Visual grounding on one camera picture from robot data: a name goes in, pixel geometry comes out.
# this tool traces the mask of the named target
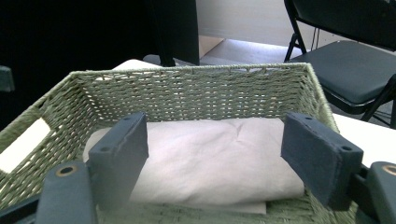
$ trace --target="black folding chair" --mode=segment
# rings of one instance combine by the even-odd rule
[[[396,56],[381,50],[396,50],[396,6],[392,3],[285,0],[294,30],[285,62],[311,63],[327,100],[348,114],[364,113],[361,120],[374,117],[385,122],[375,111],[393,100],[390,122],[385,123],[396,129]],[[298,21],[355,41],[337,41],[308,52]],[[302,55],[290,59],[294,47]]]

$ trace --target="white table surface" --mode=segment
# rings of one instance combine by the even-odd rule
[[[138,60],[129,60],[114,70],[160,67]],[[364,150],[363,164],[367,167],[374,161],[396,163],[396,130],[384,128],[372,123],[333,114],[337,126],[347,140]],[[11,172],[40,143],[50,131],[43,119],[35,122],[10,147],[0,154],[0,169]]]

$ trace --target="chair seat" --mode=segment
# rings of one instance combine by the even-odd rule
[[[353,41],[338,41],[293,58],[311,63],[325,91],[350,103],[372,101],[396,73],[396,56]]]

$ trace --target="woven basket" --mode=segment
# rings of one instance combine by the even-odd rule
[[[50,133],[10,174],[0,173],[0,208],[40,192],[53,166],[80,160],[90,135],[135,111],[148,121],[313,116],[337,131],[309,64],[254,64],[74,72],[0,132],[0,151],[42,118]],[[309,191],[267,203],[267,215],[205,211],[168,204],[133,204],[102,223],[350,223],[353,211],[323,208]]]

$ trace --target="gray floor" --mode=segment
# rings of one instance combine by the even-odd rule
[[[201,65],[208,64],[240,64],[240,63],[283,63],[287,47],[271,46],[257,43],[226,39],[210,50],[202,59]],[[301,54],[296,49],[291,57]],[[348,115],[342,110],[331,105],[332,111],[350,118],[360,119],[361,115]],[[378,116],[389,122],[391,103],[379,108]],[[369,122],[381,126],[386,126],[377,119],[370,119]]]

